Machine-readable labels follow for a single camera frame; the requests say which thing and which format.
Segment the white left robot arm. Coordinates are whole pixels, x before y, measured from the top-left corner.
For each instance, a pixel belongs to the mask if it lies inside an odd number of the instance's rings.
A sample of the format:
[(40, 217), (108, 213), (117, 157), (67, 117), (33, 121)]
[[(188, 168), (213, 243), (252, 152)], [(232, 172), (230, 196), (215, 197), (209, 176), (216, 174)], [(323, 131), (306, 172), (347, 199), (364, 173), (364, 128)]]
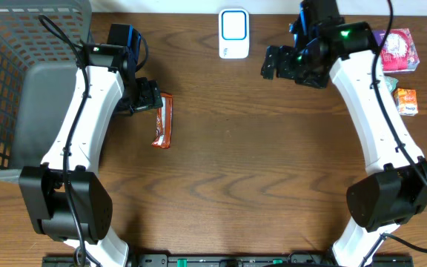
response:
[(113, 202), (99, 181), (99, 157), (113, 115), (163, 108), (156, 81), (136, 77), (147, 42), (129, 24), (112, 24), (106, 43), (76, 48), (76, 84), (62, 126), (19, 187), (33, 229), (74, 249), (75, 266), (128, 266), (129, 245), (111, 226)]

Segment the purple tissue pack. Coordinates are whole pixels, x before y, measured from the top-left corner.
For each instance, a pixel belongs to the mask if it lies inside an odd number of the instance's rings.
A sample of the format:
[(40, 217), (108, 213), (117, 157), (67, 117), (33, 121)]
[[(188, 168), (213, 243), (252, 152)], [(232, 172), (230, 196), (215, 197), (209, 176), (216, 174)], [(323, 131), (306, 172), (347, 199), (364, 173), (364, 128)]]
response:
[(413, 72), (420, 63), (408, 28), (391, 29), (381, 52), (384, 73)]

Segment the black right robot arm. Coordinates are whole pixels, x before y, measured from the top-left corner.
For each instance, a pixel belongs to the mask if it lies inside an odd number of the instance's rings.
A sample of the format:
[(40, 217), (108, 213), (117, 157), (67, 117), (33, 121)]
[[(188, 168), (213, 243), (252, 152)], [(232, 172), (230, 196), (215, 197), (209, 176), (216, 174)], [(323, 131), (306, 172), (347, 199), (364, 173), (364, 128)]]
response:
[(351, 215), (324, 265), (369, 266), (378, 248), (427, 206), (427, 159), (408, 132), (385, 84), (384, 42), (366, 22), (346, 23), (337, 3), (305, 0), (289, 28), (293, 46), (270, 46), (261, 74), (323, 89), (336, 86), (354, 123), (365, 179), (351, 185)]

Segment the teal wet wipe packet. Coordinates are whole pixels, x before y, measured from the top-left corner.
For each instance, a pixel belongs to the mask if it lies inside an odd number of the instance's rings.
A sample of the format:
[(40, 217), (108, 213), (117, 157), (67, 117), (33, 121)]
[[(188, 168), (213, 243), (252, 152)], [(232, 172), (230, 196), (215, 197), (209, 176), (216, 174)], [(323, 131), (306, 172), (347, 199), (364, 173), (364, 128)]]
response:
[(397, 88), (399, 80), (391, 76), (385, 76), (384, 79), (386, 87), (388, 88), (388, 92), (393, 93)]

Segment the red-brown chocolate bar wrapper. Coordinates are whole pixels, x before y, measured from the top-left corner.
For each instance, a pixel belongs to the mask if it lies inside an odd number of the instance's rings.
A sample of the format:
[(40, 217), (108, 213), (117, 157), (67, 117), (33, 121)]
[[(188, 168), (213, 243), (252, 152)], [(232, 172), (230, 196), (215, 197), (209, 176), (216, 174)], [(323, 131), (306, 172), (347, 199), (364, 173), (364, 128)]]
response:
[(173, 97), (168, 93), (161, 93), (162, 107), (157, 109), (156, 138), (153, 147), (168, 149), (171, 146), (171, 132), (173, 120)]

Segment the orange snack packet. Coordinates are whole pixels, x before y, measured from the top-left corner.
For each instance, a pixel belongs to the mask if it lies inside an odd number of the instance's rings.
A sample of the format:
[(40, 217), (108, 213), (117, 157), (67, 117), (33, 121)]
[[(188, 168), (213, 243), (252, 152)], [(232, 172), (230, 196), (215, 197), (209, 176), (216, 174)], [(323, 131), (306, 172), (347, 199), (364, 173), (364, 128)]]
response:
[(397, 88), (394, 92), (394, 100), (400, 115), (415, 116), (418, 114), (416, 90)]

